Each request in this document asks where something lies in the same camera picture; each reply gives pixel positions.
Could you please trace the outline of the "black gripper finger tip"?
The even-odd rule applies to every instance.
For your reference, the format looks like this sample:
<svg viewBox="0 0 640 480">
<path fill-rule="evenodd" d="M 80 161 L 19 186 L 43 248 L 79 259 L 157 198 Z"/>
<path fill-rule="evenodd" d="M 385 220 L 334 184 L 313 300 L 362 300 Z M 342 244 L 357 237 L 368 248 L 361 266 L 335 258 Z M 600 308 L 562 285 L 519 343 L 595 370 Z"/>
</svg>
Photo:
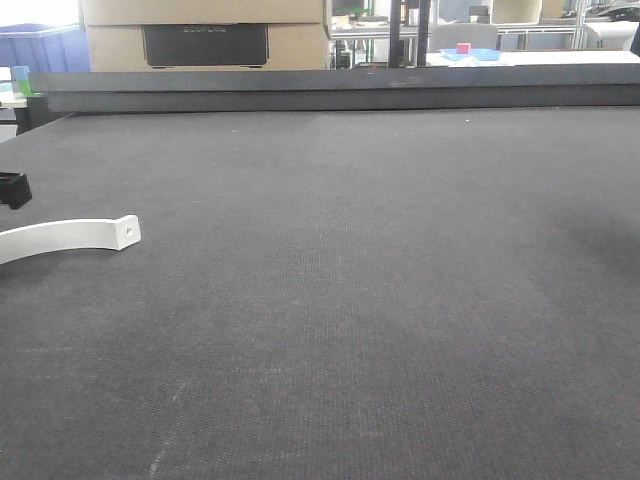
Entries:
<svg viewBox="0 0 640 480">
<path fill-rule="evenodd" d="M 19 209 L 32 199 L 28 177 L 24 173 L 2 172 L 0 200 L 10 209 Z"/>
</svg>

